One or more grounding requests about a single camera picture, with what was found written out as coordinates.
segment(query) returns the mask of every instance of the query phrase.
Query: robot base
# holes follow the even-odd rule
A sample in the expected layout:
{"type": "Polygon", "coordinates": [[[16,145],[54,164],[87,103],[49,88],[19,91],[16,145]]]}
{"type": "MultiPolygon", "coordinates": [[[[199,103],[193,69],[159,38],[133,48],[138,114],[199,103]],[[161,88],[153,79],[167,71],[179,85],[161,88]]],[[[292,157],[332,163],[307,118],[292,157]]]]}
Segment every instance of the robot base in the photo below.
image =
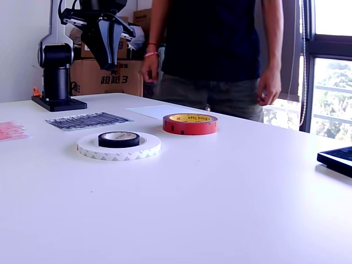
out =
{"type": "Polygon", "coordinates": [[[32,101],[36,102],[38,105],[44,107],[50,112],[71,111],[87,108],[87,104],[85,102],[71,98],[57,101],[45,101],[41,97],[32,96],[32,101]]]}

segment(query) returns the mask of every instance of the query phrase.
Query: window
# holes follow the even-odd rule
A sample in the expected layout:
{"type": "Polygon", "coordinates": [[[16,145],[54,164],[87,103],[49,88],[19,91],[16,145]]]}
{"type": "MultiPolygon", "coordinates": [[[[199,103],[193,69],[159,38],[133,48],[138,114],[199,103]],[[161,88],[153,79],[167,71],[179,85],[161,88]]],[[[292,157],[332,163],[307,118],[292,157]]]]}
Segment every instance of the window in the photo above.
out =
{"type": "Polygon", "coordinates": [[[306,114],[301,131],[352,142],[352,0],[301,0],[306,114]]]}
{"type": "MultiPolygon", "coordinates": [[[[300,58],[299,65],[299,88],[298,94],[303,90],[303,56],[300,58]]],[[[281,128],[299,130],[301,103],[284,99],[278,99],[272,106],[264,107],[264,123],[275,125],[281,128]]]]}
{"type": "Polygon", "coordinates": [[[315,0],[316,34],[352,36],[352,0],[315,0]]]}
{"type": "Polygon", "coordinates": [[[352,142],[352,62],[316,59],[311,133],[352,142]]]}

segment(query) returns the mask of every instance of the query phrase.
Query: black tape roll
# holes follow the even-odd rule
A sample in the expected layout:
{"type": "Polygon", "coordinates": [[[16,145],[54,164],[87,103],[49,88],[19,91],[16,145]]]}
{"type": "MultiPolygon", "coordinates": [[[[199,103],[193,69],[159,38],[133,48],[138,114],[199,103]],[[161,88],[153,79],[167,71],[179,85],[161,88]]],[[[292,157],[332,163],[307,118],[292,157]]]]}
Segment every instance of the black tape roll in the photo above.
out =
{"type": "Polygon", "coordinates": [[[123,149],[139,146],[139,135],[131,132],[109,132],[99,135],[99,147],[110,149],[123,149]]]}

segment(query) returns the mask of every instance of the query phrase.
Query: tablet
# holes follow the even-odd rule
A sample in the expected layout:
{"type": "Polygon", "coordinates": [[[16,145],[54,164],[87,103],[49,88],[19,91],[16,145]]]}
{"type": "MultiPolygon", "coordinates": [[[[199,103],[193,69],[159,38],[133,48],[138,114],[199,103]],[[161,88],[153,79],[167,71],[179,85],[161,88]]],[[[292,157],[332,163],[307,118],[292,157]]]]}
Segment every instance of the tablet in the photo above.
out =
{"type": "Polygon", "coordinates": [[[352,147],[321,152],[318,154],[318,161],[329,169],[352,178],[352,147]]]}

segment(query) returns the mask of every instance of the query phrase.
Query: hand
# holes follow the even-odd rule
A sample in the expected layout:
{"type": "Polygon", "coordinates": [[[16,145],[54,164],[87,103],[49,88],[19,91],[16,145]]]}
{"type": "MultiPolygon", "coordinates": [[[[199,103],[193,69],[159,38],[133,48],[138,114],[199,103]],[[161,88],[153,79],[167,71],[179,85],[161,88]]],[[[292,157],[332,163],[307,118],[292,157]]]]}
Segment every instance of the hand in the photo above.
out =
{"type": "Polygon", "coordinates": [[[261,76],[258,88],[260,106],[272,105],[281,93],[281,70],[269,67],[261,76]]]}
{"type": "MultiPolygon", "coordinates": [[[[147,53],[154,52],[156,50],[147,49],[147,53]]],[[[144,81],[147,83],[157,83],[158,82],[158,70],[159,70],[159,57],[157,55],[152,55],[147,57],[143,62],[142,75],[144,81]]]]}

